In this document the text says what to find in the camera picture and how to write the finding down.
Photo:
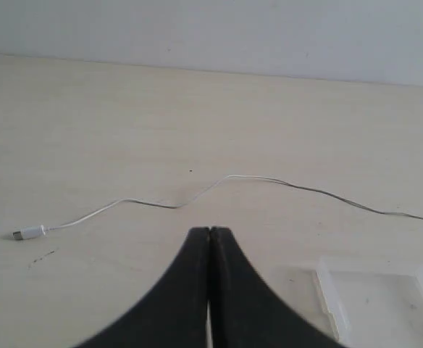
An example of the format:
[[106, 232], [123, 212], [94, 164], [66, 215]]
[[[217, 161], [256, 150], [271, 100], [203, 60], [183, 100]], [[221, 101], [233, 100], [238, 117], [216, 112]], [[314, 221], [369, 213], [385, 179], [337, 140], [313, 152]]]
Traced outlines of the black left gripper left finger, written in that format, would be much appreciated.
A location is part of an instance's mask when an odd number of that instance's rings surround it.
[[79, 347], [206, 347], [208, 227], [189, 230], [176, 257], [124, 315]]

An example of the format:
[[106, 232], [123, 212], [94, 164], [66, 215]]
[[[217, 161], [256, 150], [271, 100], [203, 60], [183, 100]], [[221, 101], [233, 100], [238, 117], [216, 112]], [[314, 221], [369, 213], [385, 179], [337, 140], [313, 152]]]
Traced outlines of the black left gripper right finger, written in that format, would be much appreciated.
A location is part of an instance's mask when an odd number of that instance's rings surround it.
[[277, 296], [229, 228], [210, 230], [209, 309], [214, 347], [341, 347]]

